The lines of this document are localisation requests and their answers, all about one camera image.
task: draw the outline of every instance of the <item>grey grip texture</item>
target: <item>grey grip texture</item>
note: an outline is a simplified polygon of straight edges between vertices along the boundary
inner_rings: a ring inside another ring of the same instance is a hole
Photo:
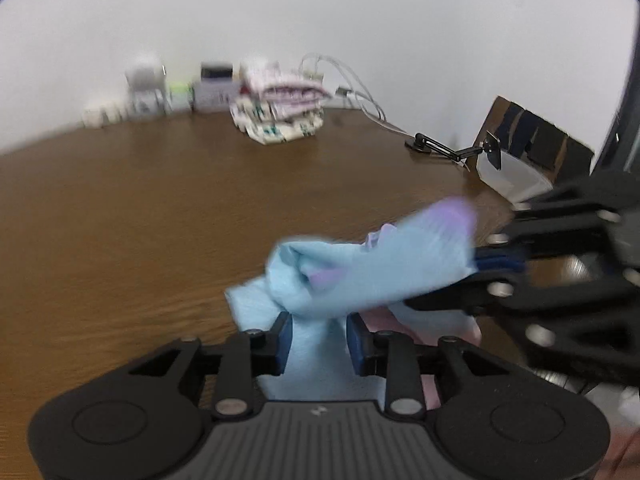
[[[166,480],[471,480],[418,424],[373,402],[267,402],[249,420],[214,427]]]

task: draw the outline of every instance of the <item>light blue cloth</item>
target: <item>light blue cloth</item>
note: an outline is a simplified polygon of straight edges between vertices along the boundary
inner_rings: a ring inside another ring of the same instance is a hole
[[[283,310],[293,314],[285,372],[259,379],[267,398],[381,399],[384,380],[353,371],[345,340],[347,314],[395,304],[475,272],[474,227],[472,209],[460,199],[447,199],[395,228],[385,226],[363,245],[311,238],[277,245],[265,276],[226,292],[240,330],[265,330]],[[396,306],[396,312],[402,308]],[[411,318],[428,325],[430,313]]]

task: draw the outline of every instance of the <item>wooden table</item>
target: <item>wooden table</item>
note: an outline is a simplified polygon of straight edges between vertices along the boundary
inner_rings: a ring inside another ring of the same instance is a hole
[[[476,176],[359,112],[261,146],[228,114],[78,130],[0,157],[0,479],[40,478],[26,428],[47,399],[171,339],[220,342],[223,291],[296,234],[362,240],[450,195],[478,242],[510,218]]]

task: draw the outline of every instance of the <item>black metal bracket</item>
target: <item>black metal bracket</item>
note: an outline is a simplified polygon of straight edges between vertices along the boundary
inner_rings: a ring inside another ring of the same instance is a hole
[[[437,346],[416,344],[405,334],[370,333],[360,315],[351,314],[347,341],[358,375],[386,377],[385,415],[423,424],[471,474],[548,478],[560,449],[580,446],[591,456],[609,443],[606,420],[589,401],[457,337],[441,337]],[[441,402],[428,412],[421,374],[434,376]],[[566,456],[573,461],[575,455]],[[558,478],[576,470],[595,472],[597,466],[562,467]]]
[[[222,347],[202,349],[201,363],[218,376],[211,401],[215,418],[225,420],[254,412],[253,378],[283,373],[292,331],[291,314],[283,312],[266,332],[247,330],[230,336]]]
[[[431,137],[427,137],[423,134],[415,134],[412,140],[406,140],[404,145],[412,150],[420,153],[435,152],[441,156],[445,156],[454,162],[461,162],[466,158],[474,155],[480,155],[480,153],[486,153],[491,164],[496,170],[502,168],[501,156],[500,156],[500,140],[494,136],[494,134],[487,132],[484,141],[481,146],[472,146],[471,148],[464,148],[463,150],[452,150],[449,146],[438,142]]]
[[[478,262],[594,253],[601,275],[540,287],[526,272],[494,264],[405,304],[415,310],[455,306],[475,316],[487,314],[533,367],[640,386],[638,181],[601,172],[514,209],[513,221],[487,238],[488,248],[478,250]]]

